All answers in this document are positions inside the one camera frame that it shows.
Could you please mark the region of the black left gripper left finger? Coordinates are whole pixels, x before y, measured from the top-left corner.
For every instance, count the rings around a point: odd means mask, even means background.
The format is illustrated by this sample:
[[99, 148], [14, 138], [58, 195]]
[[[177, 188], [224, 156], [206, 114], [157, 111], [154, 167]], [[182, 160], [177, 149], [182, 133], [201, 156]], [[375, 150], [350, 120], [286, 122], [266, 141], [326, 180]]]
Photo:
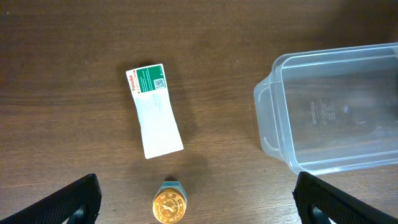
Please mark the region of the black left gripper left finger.
[[1, 223], [94, 223], [101, 206], [96, 174], [88, 174], [31, 206], [1, 220]]

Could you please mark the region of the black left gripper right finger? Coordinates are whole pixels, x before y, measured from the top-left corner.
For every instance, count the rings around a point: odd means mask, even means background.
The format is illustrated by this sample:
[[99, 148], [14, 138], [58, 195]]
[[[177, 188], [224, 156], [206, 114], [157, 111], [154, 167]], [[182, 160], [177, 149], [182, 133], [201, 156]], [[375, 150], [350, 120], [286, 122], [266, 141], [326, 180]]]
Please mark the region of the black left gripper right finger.
[[308, 172], [299, 173], [293, 196], [302, 223], [397, 224], [396, 218]]

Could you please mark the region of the small jar gold lid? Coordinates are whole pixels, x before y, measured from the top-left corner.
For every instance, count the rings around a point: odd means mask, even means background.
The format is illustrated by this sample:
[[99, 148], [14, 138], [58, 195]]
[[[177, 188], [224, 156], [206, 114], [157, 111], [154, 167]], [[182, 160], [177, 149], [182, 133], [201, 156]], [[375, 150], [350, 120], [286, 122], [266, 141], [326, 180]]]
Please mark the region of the small jar gold lid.
[[152, 202], [152, 212], [158, 222], [172, 224], [185, 215], [188, 205], [187, 193], [177, 179], [162, 182]]

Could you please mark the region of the white green medicine box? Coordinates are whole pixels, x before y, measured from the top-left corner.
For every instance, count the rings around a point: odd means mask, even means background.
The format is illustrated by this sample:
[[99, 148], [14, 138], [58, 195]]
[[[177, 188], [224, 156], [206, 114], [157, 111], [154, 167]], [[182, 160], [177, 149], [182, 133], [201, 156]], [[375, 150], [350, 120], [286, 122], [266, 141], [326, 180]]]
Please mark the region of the white green medicine box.
[[145, 158], [183, 150], [164, 66], [160, 63], [128, 70], [126, 78], [136, 106]]

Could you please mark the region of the clear plastic container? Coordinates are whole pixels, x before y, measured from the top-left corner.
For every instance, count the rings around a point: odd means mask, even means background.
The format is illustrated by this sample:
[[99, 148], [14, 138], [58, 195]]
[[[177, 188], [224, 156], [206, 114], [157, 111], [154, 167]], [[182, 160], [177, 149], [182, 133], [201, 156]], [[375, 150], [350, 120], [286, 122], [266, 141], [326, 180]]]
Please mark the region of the clear plastic container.
[[254, 88], [262, 150], [313, 175], [397, 163], [397, 44], [285, 54]]

